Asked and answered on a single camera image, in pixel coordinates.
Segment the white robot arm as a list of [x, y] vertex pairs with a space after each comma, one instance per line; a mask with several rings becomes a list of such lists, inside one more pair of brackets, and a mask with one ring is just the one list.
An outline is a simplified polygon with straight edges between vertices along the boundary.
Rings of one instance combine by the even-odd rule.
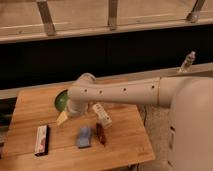
[[82, 115], [90, 102], [157, 105], [170, 109], [171, 171], [213, 171], [213, 78], [156, 77], [97, 84], [82, 74], [68, 89], [57, 123]]

